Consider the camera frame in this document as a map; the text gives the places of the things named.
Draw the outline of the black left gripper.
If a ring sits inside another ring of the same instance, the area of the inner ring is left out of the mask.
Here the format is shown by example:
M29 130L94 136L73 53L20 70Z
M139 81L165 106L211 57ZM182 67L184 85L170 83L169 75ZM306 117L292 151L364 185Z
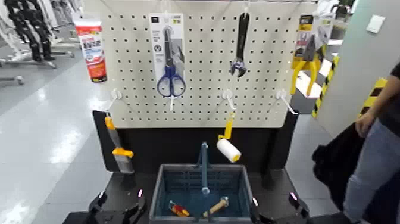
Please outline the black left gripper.
M138 191L137 198L138 202L125 212L101 211L103 204L107 201L107 194L101 191L89 204L88 212L71 212L63 224L124 224L130 223L132 217L139 220L147 209L147 200L143 189Z

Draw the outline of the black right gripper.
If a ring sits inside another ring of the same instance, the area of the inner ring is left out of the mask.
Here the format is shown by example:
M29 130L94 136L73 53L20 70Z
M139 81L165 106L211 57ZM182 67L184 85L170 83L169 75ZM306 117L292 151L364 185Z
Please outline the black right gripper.
M313 224L313 221L309 218L309 208L307 204L301 200L294 192L289 194L289 203L295 208L298 216L287 216L277 219L262 216L259 213L258 201L256 198L252 198L250 205L250 215L253 224Z

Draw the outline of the person's bare hand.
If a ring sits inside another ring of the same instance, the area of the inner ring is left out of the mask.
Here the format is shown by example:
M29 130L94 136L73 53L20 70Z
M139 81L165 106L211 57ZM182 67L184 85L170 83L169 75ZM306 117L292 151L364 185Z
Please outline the person's bare hand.
M366 112L355 121L355 129L360 137L365 138L376 117L373 113Z

